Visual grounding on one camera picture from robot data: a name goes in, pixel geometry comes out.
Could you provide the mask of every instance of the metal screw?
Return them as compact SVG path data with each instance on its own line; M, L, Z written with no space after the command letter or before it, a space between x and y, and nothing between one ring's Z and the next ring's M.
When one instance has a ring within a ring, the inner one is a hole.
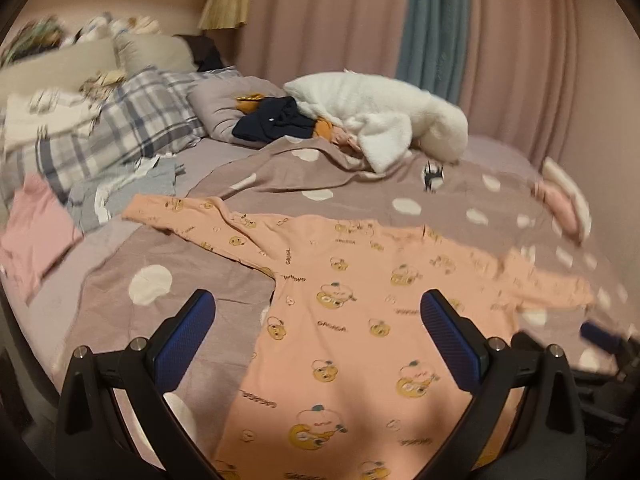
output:
M76 359L82 359L86 355L86 353L88 351L89 351L89 349L86 346L84 346L84 345L79 346L78 348L76 348L74 350L74 357Z
M499 337L490 337L487 342L489 343L489 348L491 348L492 350L495 350L496 352L499 352L500 350L504 350L505 348L507 348L507 343L505 343Z
M129 343L129 348L135 350L136 352L140 352L146 346L146 339L144 337L137 337L131 343Z
M553 357L562 357L564 355L564 350L558 345L549 345L547 350L551 352Z

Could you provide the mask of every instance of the teal curtain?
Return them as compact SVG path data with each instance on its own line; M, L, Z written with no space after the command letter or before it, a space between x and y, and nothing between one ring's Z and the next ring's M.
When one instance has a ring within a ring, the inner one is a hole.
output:
M470 0L409 0L396 77L457 104Z

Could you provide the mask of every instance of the pink curtain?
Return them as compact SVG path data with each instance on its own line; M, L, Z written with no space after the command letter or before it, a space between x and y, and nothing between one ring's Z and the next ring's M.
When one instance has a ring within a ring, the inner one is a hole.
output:
M539 166L562 152L574 97L574 0L472 0L460 106L469 131Z
M283 84L354 70L393 77L407 0L252 0L238 68Z

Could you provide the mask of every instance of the blue gripper pad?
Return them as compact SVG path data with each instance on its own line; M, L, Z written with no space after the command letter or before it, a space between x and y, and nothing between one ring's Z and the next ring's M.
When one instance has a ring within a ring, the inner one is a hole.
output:
M622 348L622 339L620 339L619 336L610 334L590 321L582 324L580 327L580 335L590 343L593 343L612 355L616 355Z
M422 295L420 315L458 387L474 393L489 366L482 333L436 289Z
M215 317L213 295L196 290L180 312L165 319L151 336L147 364L159 393L178 387Z

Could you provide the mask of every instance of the curtain fold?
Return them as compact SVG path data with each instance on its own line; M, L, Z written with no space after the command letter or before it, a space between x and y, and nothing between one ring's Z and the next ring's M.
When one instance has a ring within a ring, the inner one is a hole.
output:
M313 72L393 77L407 0L251 0L238 68L283 84Z
M409 0L396 77L457 103L470 0Z
M471 0L460 107L469 132L558 160L574 98L574 0Z

